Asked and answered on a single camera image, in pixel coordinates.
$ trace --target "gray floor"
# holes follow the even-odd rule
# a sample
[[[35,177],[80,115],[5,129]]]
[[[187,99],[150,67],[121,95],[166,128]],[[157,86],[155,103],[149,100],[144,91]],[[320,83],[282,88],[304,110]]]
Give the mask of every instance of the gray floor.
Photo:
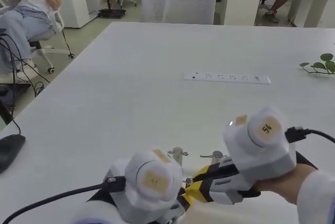
[[[216,15],[215,15],[215,24],[220,24],[219,19],[219,11],[220,11],[220,3],[217,3],[216,7]],[[259,13],[257,15],[255,25],[257,26],[289,26],[287,21],[287,12],[289,9],[290,3],[286,4],[286,6],[282,7],[278,13],[278,18],[281,19],[281,21],[278,24],[272,24],[269,22],[266,22],[262,19],[262,16],[266,12],[265,10],[259,10]],[[117,21],[140,21],[140,11],[141,11],[141,3],[140,0],[138,0],[138,6],[134,7],[133,4],[125,4],[124,8],[127,10],[126,15],[121,19]],[[100,19],[96,18],[86,26],[84,26],[81,29],[65,29],[65,36],[68,41],[68,44],[72,50],[72,52],[78,56],[85,48],[89,45],[110,23],[113,22],[113,19]],[[50,45],[54,48],[59,49],[66,49],[66,45],[64,43],[63,35],[58,34],[51,38],[48,41],[42,42],[43,45]],[[52,63],[54,64],[55,73],[49,74],[47,72],[47,65],[45,61],[37,56],[33,59],[35,64],[38,66],[40,70],[40,74],[42,74],[45,78],[47,78],[49,81],[52,81],[59,73],[61,73],[64,68],[69,65],[72,60],[67,55],[58,55],[53,54],[50,55],[50,59]],[[42,78],[37,77],[33,80],[34,83],[42,81]],[[24,94],[16,104],[15,109],[15,115],[18,115],[32,100],[34,99],[34,92],[32,88],[28,90],[26,94]]]

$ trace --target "metal pin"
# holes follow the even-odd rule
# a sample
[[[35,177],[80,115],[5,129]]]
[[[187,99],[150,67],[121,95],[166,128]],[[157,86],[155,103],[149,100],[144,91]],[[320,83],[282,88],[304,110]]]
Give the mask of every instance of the metal pin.
[[[172,154],[172,158],[180,165],[183,165],[183,156],[188,156],[188,152],[183,152],[181,147],[175,147],[167,153]]]
[[[211,155],[200,155],[200,158],[211,158],[211,165],[220,163],[220,161],[226,158],[226,155],[223,155],[220,151],[214,151]]]

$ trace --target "chair backrest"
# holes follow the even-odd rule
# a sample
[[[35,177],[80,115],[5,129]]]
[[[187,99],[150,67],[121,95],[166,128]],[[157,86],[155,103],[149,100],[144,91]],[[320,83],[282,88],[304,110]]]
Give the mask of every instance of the chair backrest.
[[[142,0],[145,23],[213,24],[216,0]]]

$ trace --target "white tabletop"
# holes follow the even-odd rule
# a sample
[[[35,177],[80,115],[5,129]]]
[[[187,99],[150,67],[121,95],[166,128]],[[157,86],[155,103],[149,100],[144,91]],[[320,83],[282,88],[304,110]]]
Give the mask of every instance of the white tabletop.
[[[237,115],[273,104],[290,126],[335,136],[335,80],[299,69],[334,52],[335,29],[113,22],[16,118],[27,143],[0,175],[0,222],[15,210],[100,183],[135,150],[184,148],[185,170],[227,153],[222,130]],[[268,75],[270,85],[195,82],[183,72]],[[17,133],[10,124],[0,137]],[[335,145],[310,136],[299,151],[335,174]],[[67,223],[93,193],[26,213],[13,223]],[[202,205],[185,223],[297,223],[296,208],[265,193],[235,206]]]

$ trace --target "chair wheel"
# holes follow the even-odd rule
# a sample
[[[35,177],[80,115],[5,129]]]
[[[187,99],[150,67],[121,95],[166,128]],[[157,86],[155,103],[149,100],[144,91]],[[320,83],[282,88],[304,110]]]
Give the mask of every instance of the chair wheel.
[[[53,74],[53,73],[54,73],[54,68],[48,68],[48,72],[49,72],[50,74]]]

